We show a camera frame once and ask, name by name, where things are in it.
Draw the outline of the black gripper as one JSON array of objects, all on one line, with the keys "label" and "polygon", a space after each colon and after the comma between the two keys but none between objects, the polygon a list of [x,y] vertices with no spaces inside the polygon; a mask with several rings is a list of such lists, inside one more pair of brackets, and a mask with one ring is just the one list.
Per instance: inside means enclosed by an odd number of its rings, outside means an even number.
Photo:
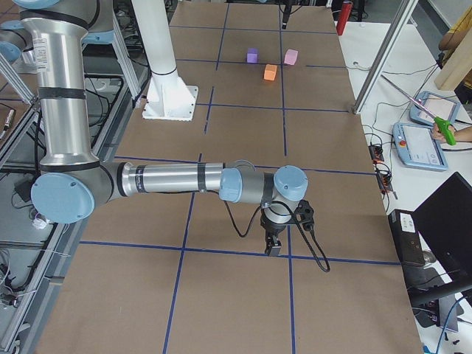
[{"label": "black gripper", "polygon": [[288,25],[289,16],[292,12],[292,8],[295,5],[295,0],[282,0],[282,5],[283,5],[282,29],[285,30]]},{"label": "black gripper", "polygon": [[292,216],[288,217],[287,221],[282,223],[277,223],[272,221],[265,211],[261,212],[260,217],[260,225],[265,230],[265,254],[268,257],[277,257],[280,253],[280,249],[282,248],[281,242],[278,240],[278,235],[282,232],[286,226],[294,225],[295,220]]}]

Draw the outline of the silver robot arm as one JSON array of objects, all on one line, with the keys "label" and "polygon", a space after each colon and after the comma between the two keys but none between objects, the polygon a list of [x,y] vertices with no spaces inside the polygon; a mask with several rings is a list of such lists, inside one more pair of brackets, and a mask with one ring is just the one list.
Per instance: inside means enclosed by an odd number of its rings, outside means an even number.
[{"label": "silver robot arm", "polygon": [[18,6],[21,25],[32,37],[44,124],[46,154],[30,193],[41,215],[56,223],[75,223],[120,197],[212,192],[226,204],[256,206],[269,256],[279,254],[278,236],[286,226],[295,225],[303,237],[314,233],[313,209],[305,200],[308,177],[298,167],[265,173],[246,161],[101,162],[91,150],[82,44],[90,32],[112,26],[112,4],[20,1]]}]

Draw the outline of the person hand holding grabber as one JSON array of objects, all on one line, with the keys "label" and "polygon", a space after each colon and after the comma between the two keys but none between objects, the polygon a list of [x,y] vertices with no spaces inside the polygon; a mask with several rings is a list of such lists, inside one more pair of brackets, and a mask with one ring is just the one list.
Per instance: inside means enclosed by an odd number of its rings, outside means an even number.
[{"label": "person hand holding grabber", "polygon": [[441,143],[446,143],[444,135],[441,133],[440,128],[436,123],[434,123],[433,128],[431,130],[432,137],[435,140],[440,141]]}]

